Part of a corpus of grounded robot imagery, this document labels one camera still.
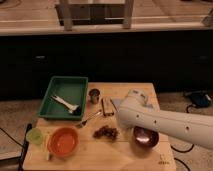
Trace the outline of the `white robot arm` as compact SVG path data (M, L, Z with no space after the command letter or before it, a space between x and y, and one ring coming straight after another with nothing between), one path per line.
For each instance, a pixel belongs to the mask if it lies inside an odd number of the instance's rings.
M213 150L213 116L156 110L147 102L144 90L130 89L116 119L126 128L143 127Z

